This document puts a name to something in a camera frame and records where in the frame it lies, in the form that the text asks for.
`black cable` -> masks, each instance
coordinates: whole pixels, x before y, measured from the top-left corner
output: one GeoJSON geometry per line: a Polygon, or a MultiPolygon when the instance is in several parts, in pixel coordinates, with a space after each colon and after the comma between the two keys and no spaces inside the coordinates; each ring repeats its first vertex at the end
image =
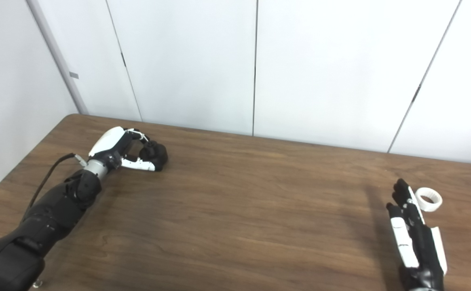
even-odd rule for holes
{"type": "Polygon", "coordinates": [[[46,174],[45,179],[43,179],[41,184],[38,186],[38,189],[36,190],[36,192],[34,192],[34,195],[32,196],[32,199],[30,199],[29,206],[27,206],[27,209],[25,210],[25,213],[23,214],[23,218],[21,219],[21,221],[23,221],[25,219],[25,217],[27,216],[27,212],[29,212],[32,205],[34,205],[34,202],[36,201],[36,198],[38,197],[39,193],[41,192],[41,189],[43,189],[43,186],[45,186],[45,183],[49,179],[50,175],[52,175],[52,172],[58,166],[58,164],[60,164],[60,162],[62,162],[64,160],[68,160],[69,158],[73,158],[73,157],[75,157],[75,154],[74,153],[69,153],[67,155],[64,155],[64,156],[60,157],[59,160],[57,160],[52,165],[52,168],[50,168],[50,170],[46,174]]]}

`white robotic hand cover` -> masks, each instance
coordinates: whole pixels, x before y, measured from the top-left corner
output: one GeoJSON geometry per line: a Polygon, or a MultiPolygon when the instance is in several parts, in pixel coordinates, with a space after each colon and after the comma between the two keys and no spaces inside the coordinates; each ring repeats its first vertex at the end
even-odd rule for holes
{"type": "MultiPolygon", "coordinates": [[[[145,134],[141,133],[140,131],[136,131],[135,129],[123,129],[122,127],[113,127],[112,129],[106,131],[101,138],[95,143],[95,145],[91,148],[88,156],[90,158],[94,157],[96,153],[110,150],[111,148],[115,147],[117,142],[124,136],[124,134],[137,134],[140,135],[140,140],[142,142],[148,142],[145,134]]],[[[137,158],[136,161],[131,161],[126,159],[126,155],[121,158],[122,164],[121,166],[124,168],[131,168],[137,170],[146,170],[146,171],[155,171],[154,164],[149,161],[144,161],[140,158],[137,158]]]]}

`wood grain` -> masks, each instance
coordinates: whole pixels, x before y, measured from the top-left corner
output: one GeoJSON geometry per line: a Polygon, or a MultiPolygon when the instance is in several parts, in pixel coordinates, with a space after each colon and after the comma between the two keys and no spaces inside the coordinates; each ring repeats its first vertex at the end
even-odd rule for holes
{"type": "MultiPolygon", "coordinates": [[[[438,190],[447,291],[471,290],[471,164],[72,115],[0,184],[0,237],[63,154],[107,129],[164,144],[161,173],[121,169],[46,258],[46,291],[401,290],[384,208],[403,177],[438,190]]],[[[78,169],[64,162],[45,190],[78,169]]]]}

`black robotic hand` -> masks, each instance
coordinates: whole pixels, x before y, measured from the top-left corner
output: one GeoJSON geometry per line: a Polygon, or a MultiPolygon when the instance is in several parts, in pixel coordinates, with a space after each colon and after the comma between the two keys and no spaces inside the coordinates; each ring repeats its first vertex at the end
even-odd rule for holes
{"type": "Polygon", "coordinates": [[[411,187],[402,179],[392,194],[397,206],[387,204],[397,247],[399,267],[406,291],[444,291],[447,263],[438,227],[429,228],[411,187]]]}

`black arm segment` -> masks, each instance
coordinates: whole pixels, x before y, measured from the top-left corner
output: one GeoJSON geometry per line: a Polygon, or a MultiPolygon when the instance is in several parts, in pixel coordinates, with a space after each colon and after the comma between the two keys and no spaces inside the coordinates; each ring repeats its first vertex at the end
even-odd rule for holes
{"type": "Polygon", "coordinates": [[[44,257],[73,230],[100,191],[99,178],[79,170],[43,195],[17,229],[0,238],[0,291],[27,291],[43,271],[44,257]]]}

